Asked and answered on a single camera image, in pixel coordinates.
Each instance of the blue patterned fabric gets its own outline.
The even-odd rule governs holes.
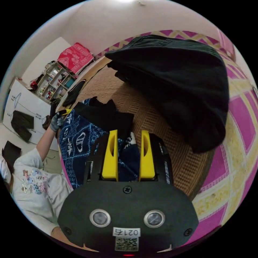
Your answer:
[[[90,99],[86,99],[82,103],[89,105],[89,101]],[[74,110],[65,119],[59,136],[59,145],[73,189],[83,184],[81,178],[84,175],[85,162],[95,140],[107,133]],[[118,139],[119,181],[135,181],[139,177],[140,152],[135,141],[132,142],[132,135],[131,133],[131,137],[126,141]]]

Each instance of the red object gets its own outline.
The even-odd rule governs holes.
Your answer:
[[[93,60],[90,51],[80,43],[64,50],[57,59],[58,62],[69,68],[75,74],[80,72],[89,62]]]

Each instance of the cartoon print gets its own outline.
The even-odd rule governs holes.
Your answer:
[[[45,182],[41,182],[41,183],[40,183],[40,185],[39,185],[39,190],[40,190],[42,193],[47,193],[47,188],[46,188]]]
[[[38,175],[38,176],[36,177],[36,179],[37,179],[37,180],[42,180],[42,181],[46,181],[46,180],[48,180],[48,178],[47,178],[47,177],[45,177],[45,176],[41,176],[41,175]]]
[[[31,184],[34,184],[34,178],[32,178],[32,177],[29,177],[29,179],[28,179],[28,183],[31,185]]]
[[[37,185],[34,184],[33,185],[33,189],[34,189],[36,194],[41,194],[41,191],[40,191],[40,189],[39,189],[39,187]]]
[[[26,194],[28,192],[28,187],[25,184],[21,184],[21,190]]]
[[[30,175],[28,174],[27,170],[23,170],[23,176],[28,180],[29,184],[33,184],[34,183],[34,178],[31,178]]]
[[[41,175],[41,172],[37,169],[32,169],[32,175],[35,176],[35,175]]]
[[[23,170],[23,176],[24,176],[27,180],[30,178],[27,170]]]

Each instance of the gloved hand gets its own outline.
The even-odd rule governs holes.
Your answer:
[[[62,116],[59,117],[59,113],[56,113],[55,116],[52,118],[49,127],[54,131],[57,132],[60,126],[64,124],[64,118]]]

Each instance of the folded black garment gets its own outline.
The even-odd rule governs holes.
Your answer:
[[[212,47],[157,35],[134,38],[105,54],[116,77],[140,90],[184,136],[194,153],[225,138],[229,89],[225,64]]]
[[[7,141],[4,149],[2,150],[2,156],[11,166],[13,166],[16,159],[21,156],[21,152],[21,148],[17,147],[10,141]]]
[[[132,131],[134,114],[121,113],[116,108],[113,109],[112,107],[115,107],[113,100],[103,105],[100,105],[101,102],[97,99],[91,100],[89,104],[97,106],[87,106],[78,102],[74,107],[75,112],[106,132],[118,130],[118,138],[126,140]]]
[[[32,134],[28,129],[34,128],[34,117],[15,110],[13,112],[11,126],[25,142],[29,142]]]
[[[75,103],[85,82],[86,80],[80,81],[70,91],[68,91],[68,96],[63,103],[63,107],[67,107]]]

